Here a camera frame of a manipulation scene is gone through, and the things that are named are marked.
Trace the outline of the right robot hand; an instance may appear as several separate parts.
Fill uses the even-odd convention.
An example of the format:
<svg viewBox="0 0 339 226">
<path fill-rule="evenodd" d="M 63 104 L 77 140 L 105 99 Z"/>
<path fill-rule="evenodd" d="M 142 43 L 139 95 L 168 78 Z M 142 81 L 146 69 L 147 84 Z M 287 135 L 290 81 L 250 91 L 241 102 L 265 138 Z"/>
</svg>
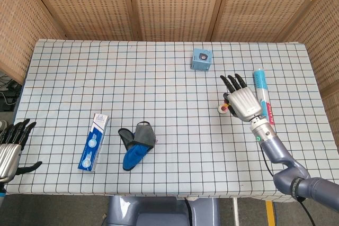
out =
<svg viewBox="0 0 339 226">
<path fill-rule="evenodd" d="M 220 75 L 220 78 L 228 90 L 223 94 L 224 102 L 228 104 L 228 109 L 234 117 L 243 122 L 250 122 L 256 117 L 262 116 L 262 107 L 239 74 L 227 77 Z"/>
</svg>

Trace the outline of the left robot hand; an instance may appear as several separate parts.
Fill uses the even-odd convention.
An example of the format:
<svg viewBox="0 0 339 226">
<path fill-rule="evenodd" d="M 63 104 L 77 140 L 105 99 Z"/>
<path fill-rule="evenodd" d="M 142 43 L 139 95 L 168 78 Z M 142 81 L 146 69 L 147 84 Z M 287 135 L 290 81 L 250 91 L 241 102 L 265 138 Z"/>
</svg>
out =
<svg viewBox="0 0 339 226">
<path fill-rule="evenodd" d="M 23 175 L 38 169 L 41 161 L 32 166 L 19 167 L 20 158 L 30 132 L 36 122 L 25 119 L 17 124 L 8 125 L 1 133 L 1 186 L 9 183 L 16 175 Z"/>
</svg>

